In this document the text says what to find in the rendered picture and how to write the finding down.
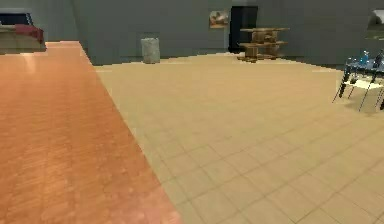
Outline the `grey bin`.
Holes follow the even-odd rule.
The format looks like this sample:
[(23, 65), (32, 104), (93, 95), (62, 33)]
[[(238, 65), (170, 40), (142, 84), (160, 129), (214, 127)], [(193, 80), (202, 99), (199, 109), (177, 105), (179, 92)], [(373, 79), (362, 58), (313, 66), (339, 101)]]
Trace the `grey bin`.
[(155, 64), (160, 62), (160, 45), (158, 38), (144, 38), (141, 40), (143, 62)]

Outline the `framed orange picture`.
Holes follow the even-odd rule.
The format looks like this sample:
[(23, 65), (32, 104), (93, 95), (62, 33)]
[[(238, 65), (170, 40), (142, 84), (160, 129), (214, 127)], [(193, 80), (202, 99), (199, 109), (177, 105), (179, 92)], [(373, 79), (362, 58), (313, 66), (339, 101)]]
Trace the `framed orange picture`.
[(228, 21), (227, 11), (212, 11), (209, 15), (209, 27), (212, 29), (224, 28), (228, 25)]

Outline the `wooden shelf unit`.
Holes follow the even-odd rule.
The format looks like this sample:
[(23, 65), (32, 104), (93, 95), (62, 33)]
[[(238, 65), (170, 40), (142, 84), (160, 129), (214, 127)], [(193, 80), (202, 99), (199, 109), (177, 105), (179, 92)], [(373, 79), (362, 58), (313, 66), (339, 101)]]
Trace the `wooden shelf unit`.
[(241, 32), (251, 34), (251, 41), (239, 43), (239, 46), (245, 49), (245, 53), (237, 59), (255, 63), (258, 60), (281, 58), (280, 47), (286, 44), (286, 41), (278, 39), (281, 31), (286, 31), (286, 28), (242, 28)]

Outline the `black room door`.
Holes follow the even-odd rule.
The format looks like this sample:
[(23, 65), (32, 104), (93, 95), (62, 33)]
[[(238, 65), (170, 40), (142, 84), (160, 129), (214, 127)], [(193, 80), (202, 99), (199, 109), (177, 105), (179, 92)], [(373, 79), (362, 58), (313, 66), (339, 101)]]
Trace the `black room door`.
[(250, 42), (251, 34), (245, 29), (257, 26), (257, 6), (232, 6), (230, 10), (230, 31), (228, 50), (240, 53), (244, 50), (240, 43)]

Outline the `white chair black legs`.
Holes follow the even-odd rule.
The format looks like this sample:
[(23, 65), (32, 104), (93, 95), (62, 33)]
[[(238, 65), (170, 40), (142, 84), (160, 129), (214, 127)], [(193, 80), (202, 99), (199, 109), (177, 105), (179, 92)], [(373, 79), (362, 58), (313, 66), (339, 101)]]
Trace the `white chair black legs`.
[(374, 92), (374, 95), (376, 97), (373, 106), (375, 108), (378, 108), (379, 110), (384, 109), (384, 82), (383, 81), (378, 83), (371, 82), (368, 80), (361, 80), (361, 79), (357, 79), (355, 82), (352, 82), (351, 80), (342, 81), (339, 84), (338, 89), (332, 101), (335, 101), (337, 98), (342, 98), (347, 89), (350, 89), (349, 93), (347, 94), (348, 99), (351, 98), (352, 94), (356, 90), (363, 91), (363, 95), (359, 103), (358, 110), (361, 110), (363, 106), (368, 102), (368, 96), (371, 92)]

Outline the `blue glass table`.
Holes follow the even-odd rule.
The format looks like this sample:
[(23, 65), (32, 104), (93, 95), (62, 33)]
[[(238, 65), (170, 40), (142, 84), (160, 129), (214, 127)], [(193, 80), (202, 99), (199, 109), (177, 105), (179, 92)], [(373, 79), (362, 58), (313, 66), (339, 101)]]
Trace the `blue glass table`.
[(359, 60), (348, 58), (343, 70), (342, 81), (357, 79), (371, 82), (384, 82), (384, 50), (381, 49), (375, 58), (369, 57), (369, 52), (364, 51)]

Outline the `red blanket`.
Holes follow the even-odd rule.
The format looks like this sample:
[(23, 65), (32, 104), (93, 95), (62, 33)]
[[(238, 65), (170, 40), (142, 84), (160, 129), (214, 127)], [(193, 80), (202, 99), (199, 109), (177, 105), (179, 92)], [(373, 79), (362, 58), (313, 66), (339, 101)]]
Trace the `red blanket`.
[(16, 24), (15, 32), (19, 35), (25, 35), (35, 38), (39, 43), (44, 42), (44, 31), (34, 25)]

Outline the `beige bed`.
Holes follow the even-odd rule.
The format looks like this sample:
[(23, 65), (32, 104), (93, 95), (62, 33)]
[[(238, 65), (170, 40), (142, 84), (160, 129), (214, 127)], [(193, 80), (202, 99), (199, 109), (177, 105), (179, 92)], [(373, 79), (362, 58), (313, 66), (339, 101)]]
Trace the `beige bed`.
[(39, 43), (35, 38), (19, 35), (15, 25), (0, 25), (0, 55), (44, 52), (45, 41)]

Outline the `dark blue window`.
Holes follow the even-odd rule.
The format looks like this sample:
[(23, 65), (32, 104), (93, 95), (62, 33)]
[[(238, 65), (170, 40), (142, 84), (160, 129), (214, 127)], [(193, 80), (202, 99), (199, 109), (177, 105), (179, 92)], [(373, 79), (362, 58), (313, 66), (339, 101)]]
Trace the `dark blue window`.
[(0, 13), (1, 25), (32, 25), (32, 19), (29, 13), (22, 12), (3, 12)]

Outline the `framed grey green picture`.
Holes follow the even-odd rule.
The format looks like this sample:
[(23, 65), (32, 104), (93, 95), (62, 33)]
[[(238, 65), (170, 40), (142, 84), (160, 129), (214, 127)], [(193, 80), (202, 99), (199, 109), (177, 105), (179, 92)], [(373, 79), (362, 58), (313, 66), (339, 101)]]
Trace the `framed grey green picture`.
[(384, 41), (384, 9), (372, 11), (367, 25), (366, 38)]

